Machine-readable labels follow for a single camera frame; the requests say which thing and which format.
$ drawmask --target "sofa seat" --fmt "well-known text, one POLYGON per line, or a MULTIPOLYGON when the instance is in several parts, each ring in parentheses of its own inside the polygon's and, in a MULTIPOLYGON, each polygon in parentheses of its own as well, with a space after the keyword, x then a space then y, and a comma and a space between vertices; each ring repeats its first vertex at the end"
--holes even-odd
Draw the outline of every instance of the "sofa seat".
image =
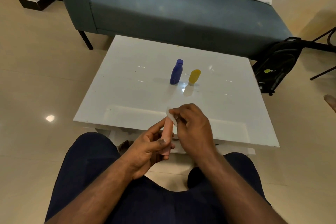
POLYGON ((90 5, 98 33, 249 58, 291 36, 274 8, 255 0, 90 0, 90 5))

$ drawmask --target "yellow bottle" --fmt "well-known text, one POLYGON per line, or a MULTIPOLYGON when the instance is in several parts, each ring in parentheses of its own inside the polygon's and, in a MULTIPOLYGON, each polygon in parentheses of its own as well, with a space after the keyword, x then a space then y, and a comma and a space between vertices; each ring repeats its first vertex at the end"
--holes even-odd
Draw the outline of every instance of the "yellow bottle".
POLYGON ((191 72, 190 77, 189 77, 189 85, 194 86, 195 82, 197 82, 199 76, 201 74, 201 71, 199 69, 195 69, 194 71, 191 72))

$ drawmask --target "dark blue pants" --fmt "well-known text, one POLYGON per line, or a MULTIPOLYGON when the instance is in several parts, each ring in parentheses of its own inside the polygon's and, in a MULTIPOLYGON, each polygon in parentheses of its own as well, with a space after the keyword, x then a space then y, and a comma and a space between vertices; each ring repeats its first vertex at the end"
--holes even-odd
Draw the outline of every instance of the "dark blue pants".
MULTIPOLYGON (((99 174, 120 157, 104 135, 85 133, 68 150, 59 171, 46 221, 69 204, 99 174)), ((241 153, 224 156, 231 166, 263 197, 252 161, 241 153)), ((188 176, 188 191, 171 192, 147 177, 132 181, 106 223, 226 223, 223 208, 199 168, 188 176)))

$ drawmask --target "tiled floor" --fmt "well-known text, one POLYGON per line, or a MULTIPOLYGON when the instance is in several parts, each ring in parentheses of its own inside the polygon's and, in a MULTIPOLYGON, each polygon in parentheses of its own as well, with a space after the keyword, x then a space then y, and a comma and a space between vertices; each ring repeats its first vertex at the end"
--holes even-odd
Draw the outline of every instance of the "tiled floor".
MULTIPOLYGON (((62 2, 38 12, 0 0, 0 223, 43 223, 67 149, 91 131, 72 118, 112 39, 88 37, 93 51, 62 2)), ((275 95, 264 95, 281 148, 256 150, 252 160, 289 223, 336 222, 336 114, 323 100, 336 96, 336 73, 309 80, 334 65, 335 54, 305 50, 275 95)), ((174 155, 147 176, 181 191, 191 166, 174 155)))

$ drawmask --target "black backpack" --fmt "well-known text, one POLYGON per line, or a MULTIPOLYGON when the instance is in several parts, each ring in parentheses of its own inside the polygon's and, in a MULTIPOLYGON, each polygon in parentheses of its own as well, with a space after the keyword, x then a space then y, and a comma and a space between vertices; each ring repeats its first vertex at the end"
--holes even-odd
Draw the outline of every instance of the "black backpack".
POLYGON ((289 37, 265 51, 252 66, 261 93, 273 95, 282 79, 294 67, 303 48, 301 38, 289 37))

